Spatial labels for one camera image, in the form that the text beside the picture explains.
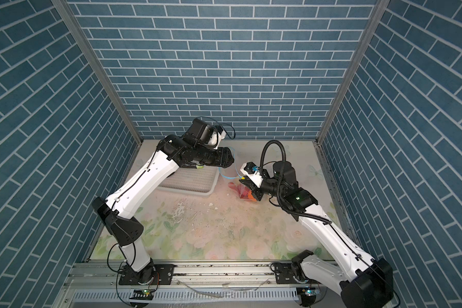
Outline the orange toy tangerine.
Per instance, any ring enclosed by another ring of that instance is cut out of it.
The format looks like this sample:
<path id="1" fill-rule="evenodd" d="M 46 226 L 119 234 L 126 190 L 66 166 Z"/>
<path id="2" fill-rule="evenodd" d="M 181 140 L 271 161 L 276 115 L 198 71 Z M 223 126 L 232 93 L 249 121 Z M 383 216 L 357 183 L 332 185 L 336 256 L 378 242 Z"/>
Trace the orange toy tangerine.
<path id="1" fill-rule="evenodd" d="M 257 201 L 251 191 L 248 192 L 246 198 L 248 201 Z"/>

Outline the clear zip bag blue zipper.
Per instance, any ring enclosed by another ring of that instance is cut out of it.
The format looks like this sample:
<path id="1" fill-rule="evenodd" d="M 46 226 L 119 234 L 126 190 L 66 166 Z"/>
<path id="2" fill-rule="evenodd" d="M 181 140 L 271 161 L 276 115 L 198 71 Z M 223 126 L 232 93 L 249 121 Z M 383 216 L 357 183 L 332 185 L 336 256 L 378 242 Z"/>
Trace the clear zip bag blue zipper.
<path id="1" fill-rule="evenodd" d="M 250 162 L 251 158 L 246 153 L 236 150 L 232 146 L 228 146 L 228 148 L 231 150 L 234 163 L 228 168 L 218 168 L 220 176 L 224 179 L 227 188 L 230 189 L 239 200 L 258 202 L 252 195 L 251 189 L 239 181 L 245 176 L 241 171 L 242 166 Z"/>

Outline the red toy chili pepper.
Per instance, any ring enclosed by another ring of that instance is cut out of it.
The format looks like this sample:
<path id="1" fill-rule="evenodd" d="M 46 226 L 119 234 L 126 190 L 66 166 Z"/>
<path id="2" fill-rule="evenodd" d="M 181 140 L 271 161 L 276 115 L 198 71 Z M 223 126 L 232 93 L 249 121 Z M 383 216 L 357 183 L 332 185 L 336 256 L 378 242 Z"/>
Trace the red toy chili pepper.
<path id="1" fill-rule="evenodd" d="M 248 194 L 248 192 L 250 191 L 250 189 L 242 184 L 236 186 L 236 191 L 237 191 L 237 195 L 240 199 L 245 199 L 247 200 L 246 196 Z"/>

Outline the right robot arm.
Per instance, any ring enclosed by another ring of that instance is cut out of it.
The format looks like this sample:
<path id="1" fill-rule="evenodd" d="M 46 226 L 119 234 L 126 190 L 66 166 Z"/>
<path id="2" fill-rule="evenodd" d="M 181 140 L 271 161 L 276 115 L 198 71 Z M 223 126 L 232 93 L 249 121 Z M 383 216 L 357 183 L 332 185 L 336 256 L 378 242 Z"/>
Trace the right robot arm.
<path id="1" fill-rule="evenodd" d="M 327 263 L 305 250 L 292 260 L 296 280 L 322 283 L 340 295 L 346 307 L 384 307 L 393 299 L 391 265 L 374 259 L 329 219 L 318 200 L 299 186 L 290 162 L 275 162 L 272 175 L 253 162 L 243 164 L 241 172 L 240 182 L 256 200 L 275 197 L 278 207 L 311 232 L 336 261 Z"/>

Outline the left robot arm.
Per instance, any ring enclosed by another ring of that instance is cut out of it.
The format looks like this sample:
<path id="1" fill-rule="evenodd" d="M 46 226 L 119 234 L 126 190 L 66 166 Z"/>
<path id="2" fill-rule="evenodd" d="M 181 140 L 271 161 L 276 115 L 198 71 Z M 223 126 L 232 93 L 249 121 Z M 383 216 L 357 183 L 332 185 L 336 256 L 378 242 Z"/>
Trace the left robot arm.
<path id="1" fill-rule="evenodd" d="M 153 263 L 141 236 L 144 227 L 134 217 L 142 202 L 180 168 L 211 166 L 228 168 L 232 152 L 220 143 L 227 131 L 195 118 L 182 136 L 168 135 L 159 141 L 151 158 L 121 188 L 106 198 L 97 197 L 91 206 L 115 237 L 129 267 L 137 274 L 151 274 Z"/>

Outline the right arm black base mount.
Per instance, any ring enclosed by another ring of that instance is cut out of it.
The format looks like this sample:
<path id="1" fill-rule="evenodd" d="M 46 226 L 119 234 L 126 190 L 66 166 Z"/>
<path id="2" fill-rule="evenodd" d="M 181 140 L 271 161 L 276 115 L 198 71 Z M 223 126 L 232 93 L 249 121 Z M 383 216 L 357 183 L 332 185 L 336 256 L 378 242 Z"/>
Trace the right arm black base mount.
<path id="1" fill-rule="evenodd" d="M 315 284 L 318 281 L 307 278 L 297 263 L 273 262 L 269 264 L 277 284 Z"/>

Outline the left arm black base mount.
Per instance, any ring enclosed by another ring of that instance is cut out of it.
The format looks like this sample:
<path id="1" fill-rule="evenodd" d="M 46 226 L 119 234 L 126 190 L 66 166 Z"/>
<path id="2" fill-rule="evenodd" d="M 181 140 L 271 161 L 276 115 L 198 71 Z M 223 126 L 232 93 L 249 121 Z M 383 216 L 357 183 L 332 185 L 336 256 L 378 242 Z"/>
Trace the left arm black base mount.
<path id="1" fill-rule="evenodd" d="M 141 271 L 135 272 L 127 264 L 122 267 L 118 283 L 122 286 L 170 285 L 174 269 L 174 264 L 149 264 Z"/>

